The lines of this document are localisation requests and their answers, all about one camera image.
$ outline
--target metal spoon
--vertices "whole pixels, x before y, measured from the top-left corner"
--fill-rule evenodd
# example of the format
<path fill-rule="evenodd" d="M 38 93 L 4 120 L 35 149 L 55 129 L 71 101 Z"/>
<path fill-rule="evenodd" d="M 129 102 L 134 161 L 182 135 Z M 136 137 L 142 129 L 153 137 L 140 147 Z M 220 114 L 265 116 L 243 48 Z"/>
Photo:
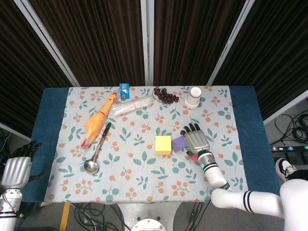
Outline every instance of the metal spoon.
<path fill-rule="evenodd" d="M 109 122 L 103 132 L 103 135 L 102 135 L 102 138 L 101 138 L 101 141 L 99 142 L 96 150 L 95 150 L 95 153 L 94 155 L 92 156 L 92 158 L 90 160 L 86 160 L 85 163 L 84 163 L 84 167 L 85 167 L 85 170 L 89 173 L 97 173 L 98 170 L 100 169 L 98 163 L 96 162 L 96 155 L 98 154 L 98 152 L 100 151 L 100 147 L 102 146 L 108 132 L 109 132 L 109 129 L 110 129 L 110 126 L 111 126 L 111 123 Z"/>

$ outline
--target white paper cup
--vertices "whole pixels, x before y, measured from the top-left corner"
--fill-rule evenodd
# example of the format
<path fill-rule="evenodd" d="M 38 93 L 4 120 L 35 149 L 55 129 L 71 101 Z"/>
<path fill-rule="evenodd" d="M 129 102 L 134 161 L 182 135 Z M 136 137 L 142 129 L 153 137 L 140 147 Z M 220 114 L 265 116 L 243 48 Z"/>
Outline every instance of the white paper cup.
<path fill-rule="evenodd" d="M 201 89 L 198 87 L 193 87 L 189 91 L 189 93 L 186 96 L 185 104 L 190 109 L 194 109 L 198 107 L 201 97 Z"/>

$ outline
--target curtain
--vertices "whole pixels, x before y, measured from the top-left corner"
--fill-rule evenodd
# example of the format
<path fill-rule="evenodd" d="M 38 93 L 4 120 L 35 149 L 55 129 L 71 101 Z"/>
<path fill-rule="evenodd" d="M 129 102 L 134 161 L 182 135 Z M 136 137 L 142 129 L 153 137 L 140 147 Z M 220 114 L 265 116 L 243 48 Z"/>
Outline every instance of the curtain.
<path fill-rule="evenodd" d="M 30 137 L 44 89 L 71 84 L 14 1 L 0 12 L 0 123 Z"/>
<path fill-rule="evenodd" d="M 82 86 L 144 85 L 140 0 L 30 0 Z"/>
<path fill-rule="evenodd" d="M 214 85 L 255 87 L 263 119 L 308 89 L 308 1 L 258 0 Z"/>
<path fill-rule="evenodd" d="M 154 85 L 204 85 L 244 0 L 155 1 Z"/>

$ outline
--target rubber chicken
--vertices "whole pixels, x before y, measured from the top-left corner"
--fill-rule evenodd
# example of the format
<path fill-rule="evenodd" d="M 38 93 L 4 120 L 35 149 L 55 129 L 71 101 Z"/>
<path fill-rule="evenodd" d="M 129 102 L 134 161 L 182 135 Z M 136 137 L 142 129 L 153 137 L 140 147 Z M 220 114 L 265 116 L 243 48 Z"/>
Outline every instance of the rubber chicken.
<path fill-rule="evenodd" d="M 104 105 L 104 107 L 99 112 L 94 114 L 90 119 L 87 120 L 84 127 L 88 130 L 88 132 L 87 132 L 86 138 L 81 144 L 82 148 L 88 147 L 98 136 L 103 125 L 106 122 L 109 109 L 116 101 L 117 101 L 116 93 L 111 94 L 107 100 L 107 103 Z"/>

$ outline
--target yellow sponge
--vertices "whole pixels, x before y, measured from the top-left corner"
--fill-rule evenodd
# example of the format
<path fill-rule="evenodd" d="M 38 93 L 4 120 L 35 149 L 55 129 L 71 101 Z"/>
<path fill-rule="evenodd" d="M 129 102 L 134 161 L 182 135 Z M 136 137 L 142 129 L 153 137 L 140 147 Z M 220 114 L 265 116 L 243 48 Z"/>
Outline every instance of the yellow sponge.
<path fill-rule="evenodd" d="M 156 155 L 170 155 L 171 151 L 171 136 L 155 136 Z"/>

